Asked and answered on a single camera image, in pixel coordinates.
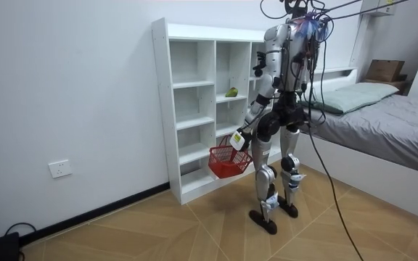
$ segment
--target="red basket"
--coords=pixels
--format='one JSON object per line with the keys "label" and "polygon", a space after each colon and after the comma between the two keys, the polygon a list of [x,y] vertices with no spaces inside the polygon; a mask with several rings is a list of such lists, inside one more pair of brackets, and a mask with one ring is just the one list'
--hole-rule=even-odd
{"label": "red basket", "polygon": [[219,146],[210,148],[209,168],[219,178],[230,178],[243,173],[253,158],[247,152],[238,152],[232,146],[222,146],[228,136],[225,136]]}

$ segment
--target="wall outlet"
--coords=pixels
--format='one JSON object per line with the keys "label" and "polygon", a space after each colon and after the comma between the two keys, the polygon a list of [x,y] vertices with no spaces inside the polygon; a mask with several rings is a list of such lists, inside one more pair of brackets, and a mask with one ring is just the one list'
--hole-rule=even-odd
{"label": "wall outlet", "polygon": [[62,177],[64,175],[72,174],[69,160],[63,160],[60,162],[50,163],[49,170],[53,178]]}

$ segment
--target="floor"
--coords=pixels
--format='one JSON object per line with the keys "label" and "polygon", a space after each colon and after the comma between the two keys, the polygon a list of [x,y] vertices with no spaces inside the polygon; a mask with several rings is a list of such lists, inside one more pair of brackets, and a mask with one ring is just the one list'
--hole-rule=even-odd
{"label": "floor", "polygon": [[[340,223],[327,177],[307,167],[300,215],[274,212],[268,235],[257,209],[254,175],[181,206],[167,191],[87,225],[24,248],[27,261],[358,260]],[[418,217],[335,181],[348,229],[365,260],[418,261]]]}

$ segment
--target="mattress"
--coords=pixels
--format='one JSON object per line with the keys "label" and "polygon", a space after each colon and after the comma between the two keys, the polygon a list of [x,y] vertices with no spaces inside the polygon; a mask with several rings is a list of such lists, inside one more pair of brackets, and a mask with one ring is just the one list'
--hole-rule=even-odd
{"label": "mattress", "polygon": [[[313,120],[321,112],[314,110]],[[393,95],[346,115],[327,114],[314,135],[418,170],[418,99]]]}

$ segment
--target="robot leg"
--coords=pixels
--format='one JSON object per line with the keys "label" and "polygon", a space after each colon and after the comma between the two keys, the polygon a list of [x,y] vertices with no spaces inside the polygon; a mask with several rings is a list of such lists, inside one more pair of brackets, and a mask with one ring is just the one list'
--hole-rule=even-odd
{"label": "robot leg", "polygon": [[251,210],[250,218],[271,235],[276,234],[276,224],[271,219],[271,212],[279,206],[278,193],[275,190],[276,171],[267,165],[271,140],[262,141],[256,136],[251,143],[255,167],[255,187],[260,202],[261,212]]}
{"label": "robot leg", "polygon": [[285,199],[279,196],[280,207],[292,218],[298,217],[298,209],[294,205],[295,194],[299,184],[306,175],[298,172],[299,159],[293,155],[298,142],[299,130],[296,127],[282,128],[280,143],[282,145],[282,183]]}

